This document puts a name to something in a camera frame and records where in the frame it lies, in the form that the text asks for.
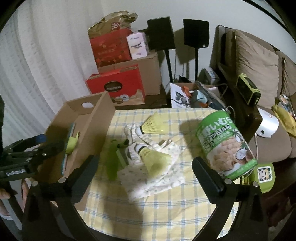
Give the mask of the person's left hand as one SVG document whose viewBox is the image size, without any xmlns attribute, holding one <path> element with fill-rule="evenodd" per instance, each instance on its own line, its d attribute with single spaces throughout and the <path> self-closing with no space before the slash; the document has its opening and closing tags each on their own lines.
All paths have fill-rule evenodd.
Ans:
<svg viewBox="0 0 296 241">
<path fill-rule="evenodd" d="M 26 201 L 27 201 L 27 195 L 29 193 L 29 186 L 27 184 L 27 182 L 23 179 L 22 180 L 22 202 L 21 202 L 21 209 L 22 211 L 25 210 L 25 205 L 26 205 Z M 4 206 L 2 199 L 3 200 L 8 200 L 10 199 L 10 194 L 4 190 L 3 188 L 1 188 L 1 217 L 10 217 L 8 210 L 6 209 L 6 207 Z"/>
</svg>

